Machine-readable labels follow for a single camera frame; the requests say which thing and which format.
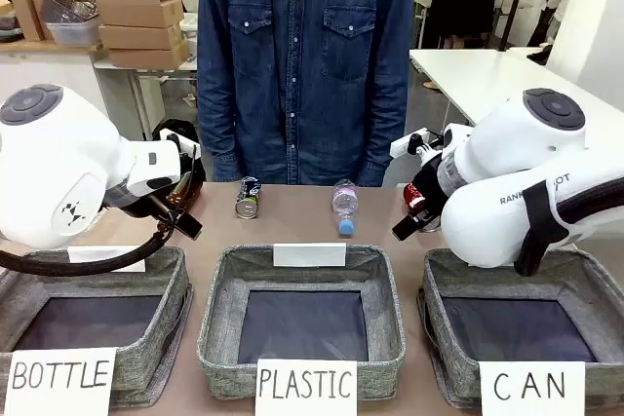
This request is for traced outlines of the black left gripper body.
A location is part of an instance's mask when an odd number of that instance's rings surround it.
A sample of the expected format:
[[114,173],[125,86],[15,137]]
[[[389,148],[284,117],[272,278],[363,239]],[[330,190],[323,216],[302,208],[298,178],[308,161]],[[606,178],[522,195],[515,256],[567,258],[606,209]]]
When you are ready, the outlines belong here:
[[175,186],[172,180],[147,180],[139,185],[145,194],[138,196],[126,185],[118,184],[104,193],[104,206],[118,208],[134,218],[151,216],[159,221],[168,221],[173,212],[166,203],[166,197]]

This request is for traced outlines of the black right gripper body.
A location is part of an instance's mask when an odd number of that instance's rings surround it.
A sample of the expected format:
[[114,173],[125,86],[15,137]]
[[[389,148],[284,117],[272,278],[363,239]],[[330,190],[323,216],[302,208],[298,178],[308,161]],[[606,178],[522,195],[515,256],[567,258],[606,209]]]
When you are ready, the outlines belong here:
[[413,178],[414,187],[424,197],[422,207],[415,216],[420,231],[432,229],[432,224],[440,217],[447,202],[447,195],[442,190],[437,176],[441,161],[441,157],[434,157],[423,164]]

